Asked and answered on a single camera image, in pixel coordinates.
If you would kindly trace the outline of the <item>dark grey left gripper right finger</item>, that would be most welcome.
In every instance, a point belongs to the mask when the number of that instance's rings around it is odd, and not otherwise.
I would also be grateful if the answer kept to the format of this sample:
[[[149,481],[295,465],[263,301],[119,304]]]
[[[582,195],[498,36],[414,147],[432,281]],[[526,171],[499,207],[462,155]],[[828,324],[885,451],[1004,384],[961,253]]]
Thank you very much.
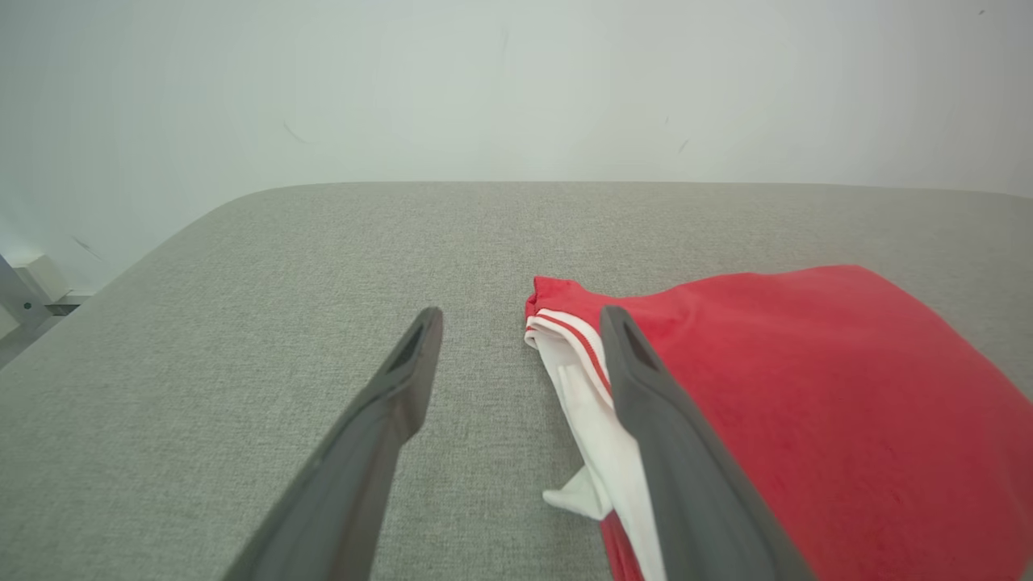
[[[638,444],[669,580],[812,580],[796,544],[622,307],[600,316],[617,419]]]

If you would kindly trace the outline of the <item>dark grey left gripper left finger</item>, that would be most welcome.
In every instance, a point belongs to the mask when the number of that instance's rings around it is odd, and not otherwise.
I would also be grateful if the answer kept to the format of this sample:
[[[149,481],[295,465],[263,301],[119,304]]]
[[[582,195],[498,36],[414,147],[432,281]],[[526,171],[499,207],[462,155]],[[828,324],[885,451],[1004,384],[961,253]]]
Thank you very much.
[[[370,577],[399,452],[424,425],[443,314],[417,314],[247,541],[228,580]]]

